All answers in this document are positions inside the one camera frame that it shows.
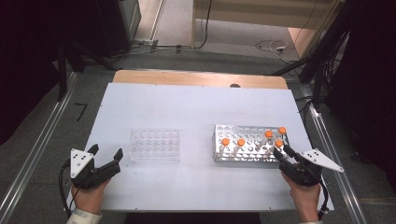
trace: human hand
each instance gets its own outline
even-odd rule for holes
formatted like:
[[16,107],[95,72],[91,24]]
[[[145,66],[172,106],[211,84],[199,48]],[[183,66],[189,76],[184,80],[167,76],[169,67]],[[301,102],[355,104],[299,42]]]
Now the human hand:
[[72,195],[76,195],[74,199],[76,208],[88,213],[100,215],[105,187],[109,182],[110,179],[95,189],[77,189],[73,186]]
[[300,186],[294,183],[282,172],[283,178],[290,186],[290,196],[294,201],[297,213],[302,222],[318,221],[318,200],[320,184],[312,187]]

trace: white tabletop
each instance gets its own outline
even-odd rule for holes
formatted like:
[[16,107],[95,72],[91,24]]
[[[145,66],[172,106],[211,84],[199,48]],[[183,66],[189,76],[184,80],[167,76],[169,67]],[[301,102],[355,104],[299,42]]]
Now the white tabletop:
[[[291,91],[110,83],[86,146],[99,145],[96,167],[123,149],[121,172],[106,187],[103,209],[294,209],[290,188],[278,169],[263,163],[213,161],[216,124],[284,126],[296,151],[311,149]],[[180,161],[132,162],[132,129],[179,130]],[[328,206],[333,210],[331,201]]]

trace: orange cap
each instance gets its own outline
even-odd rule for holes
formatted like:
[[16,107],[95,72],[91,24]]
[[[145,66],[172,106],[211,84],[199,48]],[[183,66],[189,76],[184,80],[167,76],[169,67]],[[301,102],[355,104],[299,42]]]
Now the orange cap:
[[280,140],[280,139],[277,139],[277,140],[275,141],[275,146],[276,146],[276,147],[282,147],[282,146],[283,146],[283,141]]
[[280,134],[285,134],[285,133],[286,133],[286,128],[285,128],[285,127],[280,127],[277,131],[278,131]]
[[230,144],[230,139],[228,139],[228,138],[223,138],[223,139],[221,140],[221,143],[222,143],[225,147],[227,147],[227,146]]
[[267,138],[270,138],[270,137],[272,137],[272,132],[271,131],[266,131],[264,136],[267,137]]
[[245,144],[245,139],[240,138],[236,144],[237,144],[239,147],[242,147],[242,146]]

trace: table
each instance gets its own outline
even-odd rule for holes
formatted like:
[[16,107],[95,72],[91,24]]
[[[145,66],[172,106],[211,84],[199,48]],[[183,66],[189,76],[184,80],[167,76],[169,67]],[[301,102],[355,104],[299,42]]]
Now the table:
[[[192,46],[194,46],[195,20],[206,19],[209,2],[210,0],[193,2]],[[289,27],[294,47],[303,58],[316,45],[321,33],[332,24],[342,7],[341,2],[340,0],[216,0],[212,3],[210,20]]]
[[[231,84],[241,88],[227,88]],[[249,97],[255,102],[253,109],[233,106],[226,113],[222,111],[228,103],[240,105]],[[274,101],[277,108],[268,107]],[[86,146],[99,145],[96,166],[109,162],[119,147],[124,150],[121,172],[106,188],[103,209],[128,212],[294,209],[289,187],[279,170],[262,163],[214,162],[211,137],[216,123],[282,124],[288,127],[290,145],[296,151],[308,150],[311,146],[297,111],[282,77],[155,70],[117,72],[107,87]],[[132,162],[128,154],[131,131],[140,128],[179,129],[181,160]]]

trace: transparent tray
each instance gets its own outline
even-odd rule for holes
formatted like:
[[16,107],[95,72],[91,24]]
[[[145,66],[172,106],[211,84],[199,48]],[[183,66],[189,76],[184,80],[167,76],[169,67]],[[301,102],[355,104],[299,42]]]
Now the transparent tray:
[[[276,140],[281,140],[283,145],[288,145],[289,140],[286,133],[280,134],[281,127],[255,127],[236,125],[216,125],[213,134],[214,161],[277,161],[273,155]],[[271,131],[273,137],[268,139],[265,132]],[[223,139],[228,139],[226,145],[222,144]],[[288,155],[283,151],[283,146],[277,147],[285,158]]]
[[132,130],[132,161],[180,161],[178,130]]

